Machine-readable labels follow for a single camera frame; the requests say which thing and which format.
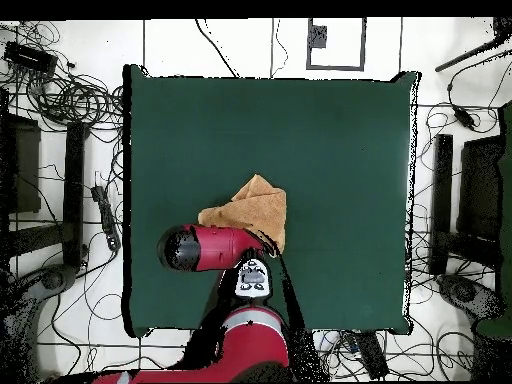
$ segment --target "black border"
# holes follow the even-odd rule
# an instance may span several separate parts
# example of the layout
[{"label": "black border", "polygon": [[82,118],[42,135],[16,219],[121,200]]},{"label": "black border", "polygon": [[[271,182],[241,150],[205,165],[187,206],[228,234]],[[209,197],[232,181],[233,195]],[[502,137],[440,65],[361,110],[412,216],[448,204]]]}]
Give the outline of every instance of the black border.
[{"label": "black border", "polygon": [[[121,313],[123,316],[123,323],[126,333],[132,338],[138,338],[135,334],[133,323],[131,320],[130,314],[130,298],[132,293],[132,273],[131,273],[131,112],[132,112],[132,67],[138,67],[144,77],[151,77],[144,66],[141,65],[124,65],[123,66],[123,94],[122,94],[122,104],[123,104],[123,136],[122,136],[122,145],[123,145],[123,153],[127,160],[124,161],[124,175],[125,179],[123,180],[123,192],[125,193],[125,209],[124,209],[124,219],[123,219],[123,246],[124,256],[123,256],[123,292],[121,296]],[[358,81],[375,81],[383,84],[394,84],[398,83],[401,78],[403,78],[408,73],[416,74],[416,79],[412,84],[410,90],[410,115],[411,115],[411,134],[409,139],[409,148],[410,148],[410,156],[412,158],[416,157],[416,147],[417,147],[417,138],[418,138],[418,88],[419,83],[421,81],[422,73],[421,72],[398,72],[393,78],[389,81],[376,81],[373,79],[361,78]],[[201,76],[168,76],[168,77],[156,77],[156,78],[204,78]],[[234,77],[225,77],[222,79],[235,79]],[[284,78],[287,80],[302,80],[309,81],[307,78]],[[412,281],[412,236],[414,233],[413,230],[413,208],[414,208],[414,187],[415,187],[415,178],[416,178],[416,161],[411,160],[409,164],[409,178],[408,178],[408,189],[409,196],[407,198],[407,218],[409,219],[409,228],[406,229],[406,244],[405,244],[405,276],[404,276],[404,306],[403,306],[403,317],[407,322],[409,328],[407,333],[397,332],[394,329],[389,328],[378,328],[374,329],[374,331],[388,331],[390,334],[395,335],[410,335],[413,331],[413,321],[409,316],[409,307],[410,307],[410,296],[411,296],[411,281]],[[155,327],[155,328],[175,328],[175,327]]]}]

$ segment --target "folded cloth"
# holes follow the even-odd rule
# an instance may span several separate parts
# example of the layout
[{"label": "folded cloth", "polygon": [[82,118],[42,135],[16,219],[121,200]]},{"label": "folded cloth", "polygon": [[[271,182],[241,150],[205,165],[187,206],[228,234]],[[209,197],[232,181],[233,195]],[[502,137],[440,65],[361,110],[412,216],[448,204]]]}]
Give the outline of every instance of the folded cloth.
[{"label": "folded cloth", "polygon": [[235,227],[249,230],[267,241],[266,234],[284,250],[284,223],[286,221],[286,193],[272,187],[255,174],[224,206],[204,209],[198,222],[205,226]]}]

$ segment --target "black stand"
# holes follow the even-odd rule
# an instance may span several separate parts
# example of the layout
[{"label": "black stand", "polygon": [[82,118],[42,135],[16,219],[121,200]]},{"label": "black stand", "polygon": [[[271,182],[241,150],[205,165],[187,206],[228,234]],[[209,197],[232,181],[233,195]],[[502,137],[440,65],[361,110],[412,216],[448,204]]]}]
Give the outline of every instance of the black stand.
[{"label": "black stand", "polygon": [[461,54],[460,56],[452,59],[441,66],[436,68],[436,72],[444,71],[445,69],[456,65],[470,57],[476,56],[477,54],[486,52],[493,48],[496,48],[502,45],[505,41],[507,41],[512,36],[512,18],[493,18],[493,29],[495,33],[494,40],[482,44],[480,47],[477,47],[473,50],[470,50],[467,53]]},{"label": "black stand", "polygon": [[[34,383],[40,378],[37,324],[46,301],[75,282],[82,246],[83,166],[86,126],[70,123],[66,137],[63,223],[9,230],[16,193],[16,132],[8,113],[8,92],[0,89],[0,375],[2,382]],[[10,258],[62,243],[63,264],[48,266],[9,281]]]}]

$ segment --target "black tripod leg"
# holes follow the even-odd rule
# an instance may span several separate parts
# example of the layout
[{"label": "black tripod leg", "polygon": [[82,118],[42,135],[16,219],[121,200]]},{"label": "black tripod leg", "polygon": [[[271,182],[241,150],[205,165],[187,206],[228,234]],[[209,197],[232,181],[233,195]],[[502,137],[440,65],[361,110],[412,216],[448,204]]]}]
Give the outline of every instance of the black tripod leg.
[{"label": "black tripod leg", "polygon": [[496,39],[490,41],[489,43],[482,44],[480,47],[470,50],[467,53],[461,54],[460,56],[457,56],[455,59],[452,59],[446,63],[443,63],[441,66],[438,66],[436,68],[436,72],[444,71],[445,69],[450,68],[451,66],[456,65],[457,63],[460,63],[466,59],[469,59],[470,57],[476,56],[479,53],[483,53],[489,49],[497,47],[500,44],[501,43]]}]

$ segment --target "green table surface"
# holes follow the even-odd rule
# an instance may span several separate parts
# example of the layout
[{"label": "green table surface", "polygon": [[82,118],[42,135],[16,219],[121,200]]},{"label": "green table surface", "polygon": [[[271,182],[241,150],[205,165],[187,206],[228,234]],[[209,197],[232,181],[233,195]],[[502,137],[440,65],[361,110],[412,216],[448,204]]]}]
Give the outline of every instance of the green table surface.
[{"label": "green table surface", "polygon": [[[255,174],[287,194],[284,260],[308,328],[407,332],[404,228],[417,74],[395,82],[149,78],[131,67],[134,328],[197,328],[216,272],[156,244]],[[274,276],[279,265],[271,263]],[[286,318],[280,285],[269,304]]]}]

